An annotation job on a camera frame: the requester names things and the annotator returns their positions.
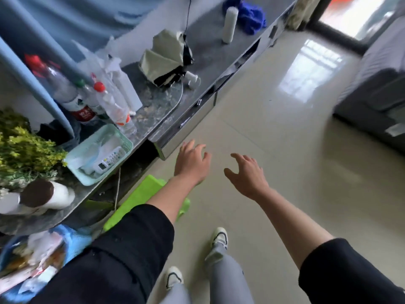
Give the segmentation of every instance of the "artificial plant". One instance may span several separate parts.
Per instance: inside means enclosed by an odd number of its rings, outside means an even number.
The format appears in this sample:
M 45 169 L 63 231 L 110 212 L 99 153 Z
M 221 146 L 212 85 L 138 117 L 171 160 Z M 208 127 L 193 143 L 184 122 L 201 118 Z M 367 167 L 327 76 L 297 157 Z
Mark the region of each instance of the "artificial plant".
M 0 197 L 19 191 L 37 178 L 55 180 L 55 166 L 66 152 L 31 133 L 28 120 L 7 108 L 0 111 Z

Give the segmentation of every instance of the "forearm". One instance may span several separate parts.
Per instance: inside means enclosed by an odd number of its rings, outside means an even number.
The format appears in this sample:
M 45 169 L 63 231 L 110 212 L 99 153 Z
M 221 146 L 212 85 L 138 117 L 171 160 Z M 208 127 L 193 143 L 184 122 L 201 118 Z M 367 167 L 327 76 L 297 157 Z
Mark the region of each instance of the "forearm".
M 256 202 L 273 224 L 298 269 L 314 249 L 334 238 L 273 189 L 260 194 Z
M 184 199 L 195 185 L 195 181 L 190 178 L 181 175 L 174 176 L 148 200 L 147 204 L 160 209 L 174 224 Z

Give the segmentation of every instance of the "hand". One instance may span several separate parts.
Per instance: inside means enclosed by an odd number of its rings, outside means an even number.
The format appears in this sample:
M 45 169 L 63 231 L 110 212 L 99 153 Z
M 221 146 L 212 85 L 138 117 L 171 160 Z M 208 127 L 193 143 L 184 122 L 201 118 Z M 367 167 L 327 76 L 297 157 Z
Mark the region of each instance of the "hand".
M 257 201 L 261 195 L 270 190 L 263 168 L 259 166 L 256 159 L 239 153 L 232 153 L 230 156 L 236 159 L 239 173 L 235 174 L 226 168 L 224 174 L 241 194 Z
M 184 175 L 185 179 L 192 181 L 196 186 L 207 177 L 212 155 L 205 152 L 202 158 L 201 151 L 205 145 L 198 144 L 194 148 L 194 143 L 193 139 L 187 144 L 184 142 L 181 145 L 175 165 L 175 176 Z

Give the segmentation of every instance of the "blue cloth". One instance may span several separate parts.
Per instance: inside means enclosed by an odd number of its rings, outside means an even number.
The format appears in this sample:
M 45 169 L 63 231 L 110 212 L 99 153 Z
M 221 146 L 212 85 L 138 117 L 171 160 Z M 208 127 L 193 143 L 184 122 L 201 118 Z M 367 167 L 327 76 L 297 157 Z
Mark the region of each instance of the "blue cloth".
M 239 10 L 238 23 L 247 34 L 254 35 L 260 29 L 266 27 L 265 13 L 260 7 L 248 4 L 243 0 L 226 0 L 222 4 L 224 15 L 231 6 Z

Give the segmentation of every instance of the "shoe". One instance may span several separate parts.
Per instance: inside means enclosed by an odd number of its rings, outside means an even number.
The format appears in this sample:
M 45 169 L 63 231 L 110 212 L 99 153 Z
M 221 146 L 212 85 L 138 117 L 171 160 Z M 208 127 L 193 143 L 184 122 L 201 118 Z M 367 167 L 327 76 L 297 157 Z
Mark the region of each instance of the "shoe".
M 175 284 L 184 284 L 183 275 L 178 267 L 170 267 L 166 272 L 166 290 L 169 291 Z
M 217 227 L 217 229 L 212 234 L 211 247 L 213 247 L 217 243 L 223 245 L 225 249 L 228 248 L 228 234 L 222 227 Z

